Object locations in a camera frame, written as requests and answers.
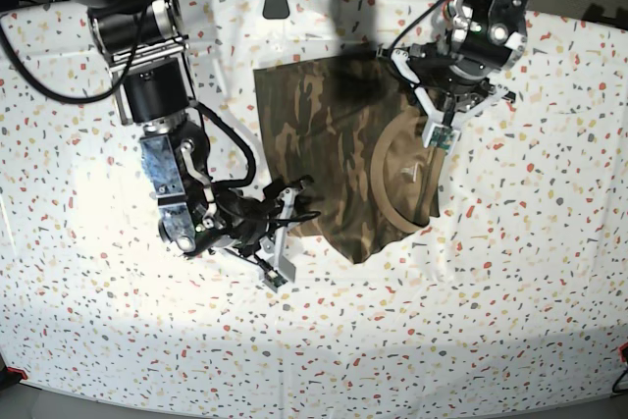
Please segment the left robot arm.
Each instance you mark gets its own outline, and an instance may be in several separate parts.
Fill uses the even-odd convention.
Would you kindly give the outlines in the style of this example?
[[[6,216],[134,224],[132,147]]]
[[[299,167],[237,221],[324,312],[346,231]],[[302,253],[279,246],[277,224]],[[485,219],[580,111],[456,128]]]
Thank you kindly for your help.
[[[429,125],[458,130],[500,100],[515,102],[515,92],[490,76],[522,58],[529,1],[439,0],[406,27],[412,31],[425,20],[438,20],[435,40],[404,46],[396,38],[377,55],[409,86]]]

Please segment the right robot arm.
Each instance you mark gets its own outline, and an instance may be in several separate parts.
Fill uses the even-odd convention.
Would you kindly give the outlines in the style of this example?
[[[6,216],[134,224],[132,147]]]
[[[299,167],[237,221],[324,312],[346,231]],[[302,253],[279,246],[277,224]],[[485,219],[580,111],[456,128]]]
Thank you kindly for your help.
[[[295,278],[284,248],[310,221],[299,203],[305,180],[275,182],[247,197],[251,147],[195,97],[178,0],[73,0],[112,77],[123,124],[142,127],[142,167],[157,196],[159,234],[186,257],[221,251],[256,267],[277,289]]]

